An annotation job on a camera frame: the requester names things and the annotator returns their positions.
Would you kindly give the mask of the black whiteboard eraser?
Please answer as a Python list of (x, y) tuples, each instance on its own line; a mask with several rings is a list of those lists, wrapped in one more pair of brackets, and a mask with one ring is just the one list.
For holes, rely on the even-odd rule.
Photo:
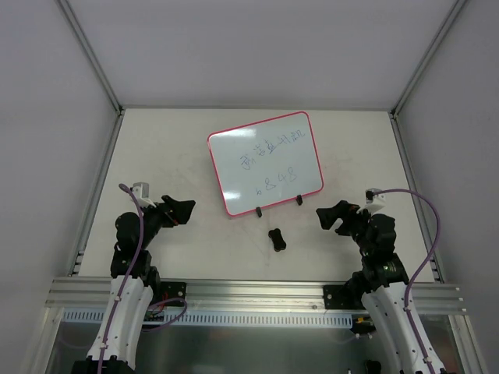
[(286, 250), (287, 244), (279, 228), (269, 230), (268, 237), (272, 241), (275, 252)]

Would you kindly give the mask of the pink framed whiteboard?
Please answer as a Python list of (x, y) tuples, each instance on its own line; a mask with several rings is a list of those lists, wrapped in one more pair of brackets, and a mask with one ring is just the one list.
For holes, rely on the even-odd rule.
[(324, 188), (313, 128), (304, 111), (213, 132), (207, 146), (230, 217)]

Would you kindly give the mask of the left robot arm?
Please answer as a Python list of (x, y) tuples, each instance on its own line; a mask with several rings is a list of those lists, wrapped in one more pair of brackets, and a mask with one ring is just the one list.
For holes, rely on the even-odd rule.
[(187, 224), (196, 202), (164, 195), (161, 202), (153, 203), (128, 188), (125, 192), (130, 194), (136, 212), (125, 212), (115, 221), (108, 303), (87, 356), (73, 363), (72, 373), (134, 373), (146, 314), (164, 305), (180, 305), (181, 312), (166, 323), (170, 325), (187, 311), (183, 295), (166, 296), (147, 246), (162, 228)]

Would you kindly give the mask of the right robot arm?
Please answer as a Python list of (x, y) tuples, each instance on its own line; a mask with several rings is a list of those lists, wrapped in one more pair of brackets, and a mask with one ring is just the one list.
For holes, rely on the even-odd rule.
[(416, 310), (412, 284), (395, 252), (395, 219), (380, 205), (339, 201), (316, 210), (320, 226), (351, 238), (359, 247), (362, 269), (340, 288), (323, 288), (326, 309), (365, 309), (384, 345), (393, 373), (444, 373)]

